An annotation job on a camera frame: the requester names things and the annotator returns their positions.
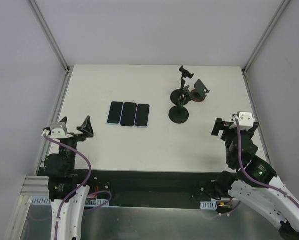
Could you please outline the lavender case smartphone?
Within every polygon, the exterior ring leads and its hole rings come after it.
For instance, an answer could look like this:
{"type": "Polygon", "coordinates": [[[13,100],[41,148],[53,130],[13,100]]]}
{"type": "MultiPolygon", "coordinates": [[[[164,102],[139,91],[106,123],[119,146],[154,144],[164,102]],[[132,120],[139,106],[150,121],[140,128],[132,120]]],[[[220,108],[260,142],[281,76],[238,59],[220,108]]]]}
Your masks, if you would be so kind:
{"type": "Polygon", "coordinates": [[[134,125],[139,128],[147,128],[149,122],[149,113],[149,104],[139,104],[136,110],[134,125]]]}

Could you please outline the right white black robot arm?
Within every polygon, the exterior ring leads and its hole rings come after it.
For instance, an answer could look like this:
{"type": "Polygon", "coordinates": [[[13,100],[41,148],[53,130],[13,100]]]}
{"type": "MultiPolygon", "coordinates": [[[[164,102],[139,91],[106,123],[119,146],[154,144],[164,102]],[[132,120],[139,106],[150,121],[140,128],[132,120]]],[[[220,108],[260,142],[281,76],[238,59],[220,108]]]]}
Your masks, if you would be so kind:
{"type": "Polygon", "coordinates": [[[249,116],[232,121],[216,119],[212,135],[225,142],[226,163],[236,174],[223,171],[214,182],[216,198],[230,196],[244,203],[278,229],[285,240],[299,240],[299,201],[277,172],[257,156],[253,136],[259,124],[249,116]]]}

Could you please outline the light blue case smartphone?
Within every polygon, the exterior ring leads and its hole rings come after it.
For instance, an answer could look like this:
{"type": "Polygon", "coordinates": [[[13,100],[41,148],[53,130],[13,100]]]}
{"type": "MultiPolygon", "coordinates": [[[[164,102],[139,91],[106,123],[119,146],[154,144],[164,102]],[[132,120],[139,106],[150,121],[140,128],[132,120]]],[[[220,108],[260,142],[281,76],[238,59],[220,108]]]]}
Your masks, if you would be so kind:
{"type": "Polygon", "coordinates": [[[123,102],[113,101],[110,105],[107,123],[109,125],[119,125],[123,110],[123,102]]]}

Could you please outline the brown-base black phone stand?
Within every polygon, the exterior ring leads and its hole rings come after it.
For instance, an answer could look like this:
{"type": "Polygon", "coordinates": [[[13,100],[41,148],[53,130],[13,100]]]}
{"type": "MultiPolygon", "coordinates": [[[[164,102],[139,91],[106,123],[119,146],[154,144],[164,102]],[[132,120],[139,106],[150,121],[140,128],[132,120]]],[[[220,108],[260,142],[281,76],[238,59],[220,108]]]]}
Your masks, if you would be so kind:
{"type": "Polygon", "coordinates": [[[203,102],[210,90],[204,85],[204,83],[198,79],[194,84],[194,89],[190,92],[191,100],[197,103],[203,102]]]}

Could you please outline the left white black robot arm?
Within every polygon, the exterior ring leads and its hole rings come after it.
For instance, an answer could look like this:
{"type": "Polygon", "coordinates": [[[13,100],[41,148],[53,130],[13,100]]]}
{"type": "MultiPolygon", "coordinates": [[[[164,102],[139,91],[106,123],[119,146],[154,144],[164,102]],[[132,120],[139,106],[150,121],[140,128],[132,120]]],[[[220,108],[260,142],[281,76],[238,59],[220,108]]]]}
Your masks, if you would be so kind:
{"type": "Polygon", "coordinates": [[[87,196],[95,190],[90,179],[92,165],[88,158],[77,150],[78,143],[94,137],[90,116],[87,116],[77,133],[68,132],[67,117],[54,123],[42,132],[42,137],[58,145],[58,153],[48,155],[44,160],[48,177],[48,191],[52,210],[52,240],[79,240],[82,237],[82,220],[87,196]],[[76,157],[87,164],[86,177],[80,179],[75,173],[76,157]]]}

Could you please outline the black smartphone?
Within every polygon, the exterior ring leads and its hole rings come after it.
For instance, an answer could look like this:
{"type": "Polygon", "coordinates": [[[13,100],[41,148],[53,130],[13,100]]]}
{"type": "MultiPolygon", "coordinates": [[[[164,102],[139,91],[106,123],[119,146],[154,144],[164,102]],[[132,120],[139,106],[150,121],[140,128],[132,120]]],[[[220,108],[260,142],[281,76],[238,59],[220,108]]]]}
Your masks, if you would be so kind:
{"type": "Polygon", "coordinates": [[[137,104],[134,102],[125,102],[123,104],[120,125],[124,127],[133,127],[137,112],[137,104]]]}

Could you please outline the black round-base phone stand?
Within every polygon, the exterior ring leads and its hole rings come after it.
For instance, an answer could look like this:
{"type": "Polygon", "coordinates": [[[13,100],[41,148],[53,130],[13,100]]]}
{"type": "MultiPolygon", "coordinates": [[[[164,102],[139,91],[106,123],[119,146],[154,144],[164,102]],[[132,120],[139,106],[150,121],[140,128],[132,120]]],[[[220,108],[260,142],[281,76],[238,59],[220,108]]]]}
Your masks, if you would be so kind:
{"type": "Polygon", "coordinates": [[[182,96],[182,94],[184,93],[184,88],[185,88],[185,84],[186,84],[186,78],[188,79],[192,79],[194,76],[194,73],[190,73],[188,70],[186,70],[184,68],[184,66],[182,65],[179,68],[179,71],[181,72],[181,78],[180,78],[180,88],[174,90],[171,95],[170,95],[170,100],[174,105],[178,105],[179,104],[179,100],[180,97],[182,96]]]}

